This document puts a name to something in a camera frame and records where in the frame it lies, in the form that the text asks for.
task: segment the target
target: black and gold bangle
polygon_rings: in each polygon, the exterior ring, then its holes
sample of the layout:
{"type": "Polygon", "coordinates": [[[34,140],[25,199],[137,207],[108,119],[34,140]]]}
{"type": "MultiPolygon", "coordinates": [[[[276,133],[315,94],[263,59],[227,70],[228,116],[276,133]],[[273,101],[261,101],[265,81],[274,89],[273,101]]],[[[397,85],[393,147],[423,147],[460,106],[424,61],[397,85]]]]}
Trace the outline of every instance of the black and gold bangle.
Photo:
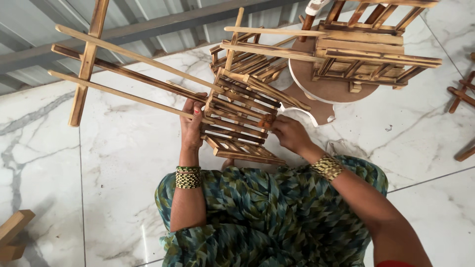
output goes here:
{"type": "Polygon", "coordinates": [[[343,170],[343,165],[330,155],[325,155],[310,166],[320,176],[327,181],[333,181],[343,170]]]}

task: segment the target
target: woman's right arm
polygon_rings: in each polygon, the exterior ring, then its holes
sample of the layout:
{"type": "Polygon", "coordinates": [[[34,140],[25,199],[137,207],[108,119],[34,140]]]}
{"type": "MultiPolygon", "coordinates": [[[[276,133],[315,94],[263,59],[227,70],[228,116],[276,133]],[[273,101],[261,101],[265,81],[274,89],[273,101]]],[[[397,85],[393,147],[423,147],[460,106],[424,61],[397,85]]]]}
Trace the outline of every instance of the woman's right arm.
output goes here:
{"type": "MultiPolygon", "coordinates": [[[[314,144],[300,122],[280,115],[273,124],[280,144],[310,164],[325,151],[314,144]]],[[[374,243],[375,266],[386,260],[432,267],[416,232],[402,214],[374,187],[344,169],[331,183],[368,228],[374,243]]]]}

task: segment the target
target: red cloth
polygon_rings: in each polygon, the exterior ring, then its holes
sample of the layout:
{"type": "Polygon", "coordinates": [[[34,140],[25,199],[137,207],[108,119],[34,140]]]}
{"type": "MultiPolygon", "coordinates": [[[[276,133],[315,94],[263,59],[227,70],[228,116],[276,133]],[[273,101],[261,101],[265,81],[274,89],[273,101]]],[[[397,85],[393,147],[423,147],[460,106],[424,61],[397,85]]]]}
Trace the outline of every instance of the red cloth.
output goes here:
{"type": "Polygon", "coordinates": [[[414,265],[407,264],[405,262],[395,261],[395,260],[386,260],[380,262],[376,267],[415,267],[414,265]]]}

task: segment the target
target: bracelet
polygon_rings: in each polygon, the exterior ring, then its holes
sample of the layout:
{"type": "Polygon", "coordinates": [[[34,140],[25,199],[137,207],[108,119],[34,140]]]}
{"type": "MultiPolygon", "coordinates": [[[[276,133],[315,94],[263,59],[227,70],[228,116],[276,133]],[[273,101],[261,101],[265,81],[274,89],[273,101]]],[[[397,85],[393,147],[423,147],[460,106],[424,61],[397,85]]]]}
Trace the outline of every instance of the bracelet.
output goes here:
{"type": "Polygon", "coordinates": [[[310,166],[318,175],[327,181],[333,181],[343,170],[343,165],[330,155],[325,155],[310,166]]]}
{"type": "Polygon", "coordinates": [[[200,167],[180,167],[177,166],[175,173],[176,186],[178,188],[191,189],[201,186],[200,167]]]}

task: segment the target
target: woman's left hand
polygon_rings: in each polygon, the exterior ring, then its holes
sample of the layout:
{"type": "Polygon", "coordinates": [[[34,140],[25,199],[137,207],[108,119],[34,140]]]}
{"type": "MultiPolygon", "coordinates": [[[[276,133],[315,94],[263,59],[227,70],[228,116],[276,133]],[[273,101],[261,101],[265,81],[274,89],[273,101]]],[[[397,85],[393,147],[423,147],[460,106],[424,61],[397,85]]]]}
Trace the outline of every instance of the woman's left hand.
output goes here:
{"type": "MultiPolygon", "coordinates": [[[[207,93],[197,93],[200,96],[206,96],[207,93]]],[[[198,150],[203,145],[200,138],[200,123],[203,118],[201,108],[205,105],[203,102],[187,99],[182,111],[193,114],[193,119],[180,116],[181,122],[181,149],[198,150]]]]}

